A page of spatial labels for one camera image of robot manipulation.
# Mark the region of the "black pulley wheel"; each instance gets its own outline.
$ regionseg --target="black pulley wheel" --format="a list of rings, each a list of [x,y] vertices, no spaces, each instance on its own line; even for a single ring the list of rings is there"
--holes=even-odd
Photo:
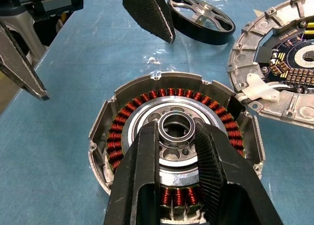
[[[236,26],[222,11],[201,0],[168,0],[174,27],[197,41],[212,45],[223,45],[229,42]],[[178,11],[184,8],[189,11]]]

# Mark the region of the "copper coil winding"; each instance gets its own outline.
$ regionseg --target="copper coil winding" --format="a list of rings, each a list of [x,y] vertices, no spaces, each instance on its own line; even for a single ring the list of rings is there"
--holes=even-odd
[[[109,141],[107,142],[107,152],[113,151],[113,150],[120,150],[121,147],[121,142],[120,141]]]
[[[131,113],[132,112],[130,112],[127,109],[124,109],[124,108],[119,111],[120,115],[123,115],[124,117],[127,117],[127,118],[131,115]]]
[[[117,124],[117,123],[113,123],[110,126],[109,130],[113,131],[113,132],[122,132],[122,128],[123,128],[123,125]]]
[[[167,187],[163,189],[160,201],[161,205],[171,206],[171,195]]]
[[[168,96],[175,96],[176,93],[175,93],[175,89],[174,88],[168,88]]]
[[[150,91],[149,92],[149,96],[150,96],[151,99],[155,99],[155,98],[158,97],[158,94],[157,94],[156,91]]]
[[[236,151],[237,151],[241,156],[243,156],[243,149],[236,149]]]
[[[243,149],[243,140],[242,139],[229,139],[230,144],[235,148]]]
[[[166,96],[166,89],[162,88],[158,90],[158,96]]]
[[[121,123],[121,124],[125,124],[126,123],[127,118],[118,115],[113,119],[113,122],[117,122],[117,123]]]
[[[184,96],[187,97],[187,98],[192,98],[193,97],[193,91],[192,90],[187,90],[185,92]]]
[[[143,93],[143,94],[141,95],[141,98],[142,98],[142,100],[143,100],[144,102],[148,102],[148,101],[150,100],[150,97],[149,97],[149,95],[148,95],[147,93]]]
[[[137,106],[140,106],[140,105],[143,104],[143,101],[142,101],[140,98],[135,97],[135,98],[133,99],[133,103],[136,104]]]
[[[174,191],[173,206],[184,206],[185,198],[183,189],[176,188]]]
[[[242,132],[240,130],[228,131],[229,138],[242,138]]]
[[[121,160],[116,160],[115,162],[113,162],[111,165],[113,167],[113,172],[116,172],[117,167],[119,166],[119,164],[121,163]]]
[[[195,191],[194,191],[194,188],[192,188],[192,187],[189,187],[188,189],[187,189],[187,204],[189,205],[189,206],[191,206],[191,205],[195,205],[195,204],[197,204],[198,203],[198,198],[197,198],[197,196],[196,196],[196,193],[195,193]]]
[[[177,89],[177,96],[184,96],[184,89],[178,88]]]
[[[193,99],[196,101],[200,101],[202,99],[202,94],[200,92],[196,92],[193,96]]]
[[[121,140],[121,133],[116,133],[116,132],[109,133],[107,140],[109,141]]]
[[[225,123],[226,130],[237,129],[239,127],[238,123],[235,121]]]
[[[209,104],[209,108],[211,108],[212,110],[215,110],[215,109],[217,109],[218,107],[219,107],[219,103],[217,102],[217,101],[213,101],[213,102],[211,102],[210,104]]]
[[[122,150],[114,150],[108,153],[108,161],[114,161],[123,158]]]
[[[201,100],[201,103],[204,105],[208,105],[211,101],[211,98],[209,96],[204,96],[203,99]]]
[[[223,106],[221,106],[221,107],[215,109],[214,112],[216,113],[216,115],[221,116],[221,115],[223,115],[224,113],[226,113],[227,110],[226,110],[226,108],[224,108]]]
[[[127,104],[126,104],[126,108],[129,110],[129,111],[134,111],[134,110],[136,110],[136,106],[132,103],[132,102],[128,102]]]
[[[234,118],[232,117],[232,115],[230,113],[227,113],[227,114],[220,116],[220,119],[223,123],[227,123],[227,122],[232,121]]]

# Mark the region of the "copper wire coil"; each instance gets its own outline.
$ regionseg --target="copper wire coil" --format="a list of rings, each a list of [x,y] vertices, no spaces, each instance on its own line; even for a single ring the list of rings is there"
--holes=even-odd
[[[211,101],[211,98],[209,96],[204,96],[203,99],[201,100],[201,103],[204,105],[208,105]]]
[[[241,156],[243,156],[244,154],[244,152],[243,152],[243,149],[236,149],[236,151],[241,155]]]
[[[160,201],[162,205],[171,206],[171,195],[167,187],[163,188]]]
[[[184,96],[184,89],[178,88],[177,89],[177,96]]]
[[[114,150],[108,153],[108,161],[112,162],[114,160],[122,159],[123,153],[122,150]]]
[[[166,96],[167,93],[166,93],[166,89],[162,88],[162,89],[159,89],[158,90],[158,96]]]
[[[157,94],[156,91],[150,91],[150,92],[149,92],[149,97],[150,97],[151,99],[155,99],[155,98],[158,97],[158,94]]]
[[[193,91],[192,90],[187,90],[185,92],[184,96],[187,97],[187,98],[192,98],[193,97]]]
[[[227,113],[227,114],[220,116],[220,119],[223,123],[227,123],[227,122],[232,121],[234,118],[232,117],[232,115],[230,113]]]
[[[168,88],[168,93],[167,93],[168,96],[175,96],[176,93],[175,93],[175,89],[174,88]]]
[[[202,99],[202,94],[200,92],[195,92],[193,99],[196,101],[200,101]]]
[[[113,119],[113,122],[125,124],[125,123],[126,123],[126,120],[127,120],[127,118],[125,118],[124,116],[117,115],[117,116]]]
[[[221,115],[225,114],[227,112],[227,110],[226,110],[226,108],[221,106],[221,107],[215,109],[214,112],[216,113],[216,115],[221,116]]]
[[[143,93],[143,94],[141,95],[141,98],[142,98],[142,100],[143,100],[144,102],[148,102],[148,101],[150,100],[150,97],[149,97],[149,95],[148,95],[147,93]]]
[[[225,123],[226,130],[237,129],[239,127],[238,123],[235,121]]]
[[[229,138],[242,138],[242,132],[240,130],[228,131]]]
[[[107,142],[106,151],[110,152],[113,150],[120,150],[122,148],[120,141],[109,141]]]
[[[230,144],[235,148],[243,149],[243,140],[242,139],[229,139]]]
[[[130,111],[134,111],[134,110],[136,110],[136,106],[132,103],[132,102],[128,102],[127,104],[126,104],[126,108],[128,109],[128,110],[130,110]]]
[[[173,207],[184,206],[184,190],[176,188],[174,191]]]
[[[116,172],[117,167],[119,166],[119,164],[121,163],[121,160],[116,160],[115,162],[113,162],[111,165],[113,167],[113,172]]]
[[[122,128],[123,128],[123,125],[117,124],[117,123],[113,123],[110,126],[109,130],[113,131],[113,132],[122,132]]]
[[[143,104],[143,101],[142,101],[140,98],[135,97],[135,98],[133,99],[133,103],[134,103],[135,105],[137,105],[137,106],[140,106],[140,105]]]
[[[112,132],[108,134],[107,140],[121,140],[121,133]]]
[[[217,101],[213,101],[208,105],[208,107],[211,108],[212,110],[215,110],[219,107],[219,105],[220,104]]]
[[[131,111],[128,111],[127,109],[124,109],[124,108],[119,111],[120,115],[123,115],[124,117],[127,117],[127,118],[131,115],[131,113],[132,113]]]
[[[195,204],[197,204],[198,203],[198,198],[197,198],[197,196],[196,196],[196,193],[195,193],[195,191],[194,191],[194,188],[192,188],[192,187],[189,187],[188,189],[187,189],[187,204],[189,205],[189,206],[191,206],[191,205],[195,205]]]

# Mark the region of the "blue table surface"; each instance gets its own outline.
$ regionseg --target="blue table surface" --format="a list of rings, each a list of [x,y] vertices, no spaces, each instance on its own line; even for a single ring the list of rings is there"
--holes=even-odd
[[[204,0],[235,22],[234,38],[285,0]],[[88,133],[120,85],[150,72],[184,71],[230,86],[233,41],[211,46],[179,32],[173,45],[141,29],[122,0],[85,0],[37,65],[50,94],[20,92],[0,117],[0,225],[101,225],[109,196],[87,158]],[[283,222],[314,224],[314,132],[259,117],[262,183]]]

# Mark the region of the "metal hub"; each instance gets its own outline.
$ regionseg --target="metal hub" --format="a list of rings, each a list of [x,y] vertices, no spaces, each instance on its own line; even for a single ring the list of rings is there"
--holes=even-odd
[[[165,96],[150,100],[137,108],[126,121],[122,131],[124,152],[141,127],[151,121],[158,122],[161,183],[166,186],[197,183],[195,122],[212,124],[227,134],[221,119],[208,106],[191,98]]]

